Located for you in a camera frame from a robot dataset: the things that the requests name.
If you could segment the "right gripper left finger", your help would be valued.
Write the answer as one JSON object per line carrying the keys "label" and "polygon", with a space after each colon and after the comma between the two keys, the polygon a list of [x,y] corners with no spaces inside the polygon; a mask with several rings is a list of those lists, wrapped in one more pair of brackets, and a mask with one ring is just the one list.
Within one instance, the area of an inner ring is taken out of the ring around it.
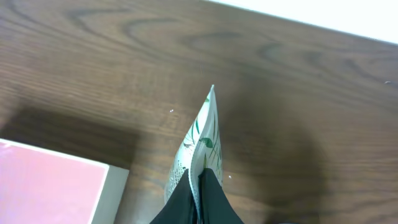
{"label": "right gripper left finger", "polygon": [[163,209],[150,224],[194,224],[197,222],[196,205],[185,170]]}

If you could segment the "white conditioner tube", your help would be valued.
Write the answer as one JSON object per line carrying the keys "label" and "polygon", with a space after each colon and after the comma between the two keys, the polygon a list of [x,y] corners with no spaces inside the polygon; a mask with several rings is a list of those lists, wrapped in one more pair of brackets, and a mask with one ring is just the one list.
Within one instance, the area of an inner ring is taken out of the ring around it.
{"label": "white conditioner tube", "polygon": [[204,169],[213,170],[223,184],[223,162],[215,87],[212,86],[196,118],[187,131],[170,168],[164,199],[168,201],[183,173],[188,171],[188,183],[194,202],[199,202],[198,176]]}

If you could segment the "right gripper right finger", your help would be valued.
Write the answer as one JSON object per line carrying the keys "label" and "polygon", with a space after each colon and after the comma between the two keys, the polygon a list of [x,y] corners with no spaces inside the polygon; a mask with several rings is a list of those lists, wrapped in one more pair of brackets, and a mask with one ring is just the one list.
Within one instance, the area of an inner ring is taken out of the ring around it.
{"label": "right gripper right finger", "polygon": [[205,168],[199,178],[203,224],[243,224],[228,202],[213,170]]}

